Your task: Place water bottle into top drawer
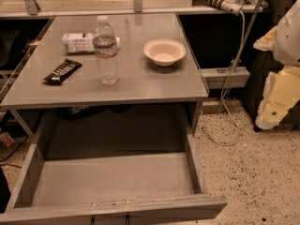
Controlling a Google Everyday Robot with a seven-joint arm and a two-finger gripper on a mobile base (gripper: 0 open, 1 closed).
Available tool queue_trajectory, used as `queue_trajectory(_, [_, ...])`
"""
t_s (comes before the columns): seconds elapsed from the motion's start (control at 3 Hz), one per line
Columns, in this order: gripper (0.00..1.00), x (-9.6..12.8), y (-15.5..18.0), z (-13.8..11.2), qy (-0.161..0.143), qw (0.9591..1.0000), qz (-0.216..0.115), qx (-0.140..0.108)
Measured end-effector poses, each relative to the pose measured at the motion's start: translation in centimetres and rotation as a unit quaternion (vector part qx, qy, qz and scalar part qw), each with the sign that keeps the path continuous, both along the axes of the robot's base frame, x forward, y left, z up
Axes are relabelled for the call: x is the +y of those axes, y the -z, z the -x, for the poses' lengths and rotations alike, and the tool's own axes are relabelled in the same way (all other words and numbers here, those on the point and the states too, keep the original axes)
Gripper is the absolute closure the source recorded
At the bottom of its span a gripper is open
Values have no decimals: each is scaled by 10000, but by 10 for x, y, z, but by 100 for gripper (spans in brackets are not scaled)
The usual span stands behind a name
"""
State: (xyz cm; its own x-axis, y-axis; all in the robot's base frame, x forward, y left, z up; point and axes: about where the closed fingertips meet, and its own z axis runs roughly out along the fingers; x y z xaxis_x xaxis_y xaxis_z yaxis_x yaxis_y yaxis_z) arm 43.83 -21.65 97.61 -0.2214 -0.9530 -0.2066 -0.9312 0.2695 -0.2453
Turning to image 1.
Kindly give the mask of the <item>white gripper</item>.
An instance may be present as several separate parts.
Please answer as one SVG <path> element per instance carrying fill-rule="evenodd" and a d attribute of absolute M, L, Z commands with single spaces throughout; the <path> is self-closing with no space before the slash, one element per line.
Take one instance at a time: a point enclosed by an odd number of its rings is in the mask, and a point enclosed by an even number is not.
<path fill-rule="evenodd" d="M 270 72 L 265 80 L 255 124 L 260 129 L 279 125 L 300 100 L 300 0 L 253 47 L 273 51 L 274 58 L 285 66 L 279 73 Z"/>

